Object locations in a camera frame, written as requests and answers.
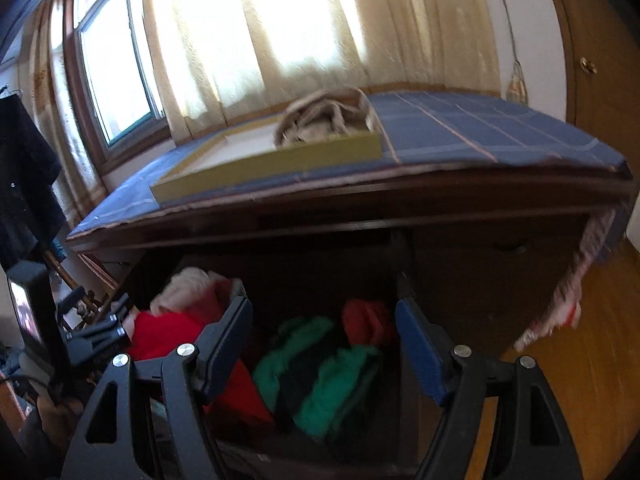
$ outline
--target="brass door knob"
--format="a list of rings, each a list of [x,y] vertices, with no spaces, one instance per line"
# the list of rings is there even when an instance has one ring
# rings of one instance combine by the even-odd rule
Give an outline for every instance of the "brass door knob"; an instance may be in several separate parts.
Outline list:
[[[598,69],[593,61],[587,60],[585,57],[580,58],[580,68],[585,74],[597,74]]]

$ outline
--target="screw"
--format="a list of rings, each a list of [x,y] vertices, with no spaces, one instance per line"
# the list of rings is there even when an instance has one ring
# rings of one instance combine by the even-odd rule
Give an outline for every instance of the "screw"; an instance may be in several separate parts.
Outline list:
[[[113,358],[113,365],[120,368],[129,362],[129,356],[126,354],[118,354]]]
[[[178,346],[177,352],[178,352],[178,355],[181,355],[182,357],[186,357],[187,355],[193,354],[195,349],[196,347],[193,346],[191,343],[182,343],[180,346]]]
[[[471,348],[467,345],[456,345],[453,349],[453,353],[458,357],[469,357],[471,355]]]
[[[536,367],[536,360],[529,356],[529,355],[523,355],[520,358],[520,364],[522,366],[524,366],[525,368],[535,368]]]

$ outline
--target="door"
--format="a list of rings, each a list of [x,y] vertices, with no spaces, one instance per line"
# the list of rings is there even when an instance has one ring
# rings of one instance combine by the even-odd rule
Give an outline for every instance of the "door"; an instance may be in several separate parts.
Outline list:
[[[567,78],[575,77],[567,82],[567,101],[575,100],[575,124],[623,153],[638,177],[640,47],[607,0],[554,3],[559,17],[566,15],[570,36],[562,40],[573,63],[567,69]]]

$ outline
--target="sheer curtain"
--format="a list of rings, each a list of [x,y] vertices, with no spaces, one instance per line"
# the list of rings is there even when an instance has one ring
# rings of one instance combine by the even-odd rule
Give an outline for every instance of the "sheer curtain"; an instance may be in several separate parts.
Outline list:
[[[43,0],[24,24],[18,56],[22,103],[60,158],[62,172],[53,192],[71,228],[107,192],[82,143],[66,83],[62,51],[64,0]]]
[[[485,0],[143,0],[184,142],[319,88],[499,90]]]

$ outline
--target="wooden floor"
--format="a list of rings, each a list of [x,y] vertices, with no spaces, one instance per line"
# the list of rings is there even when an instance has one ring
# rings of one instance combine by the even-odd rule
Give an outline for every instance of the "wooden floor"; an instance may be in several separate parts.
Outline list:
[[[558,330],[525,353],[558,398],[585,480],[606,478],[640,428],[640,256],[629,242],[586,276],[578,329]],[[509,350],[503,359],[516,357]],[[485,404],[467,480],[482,478],[495,406]]]

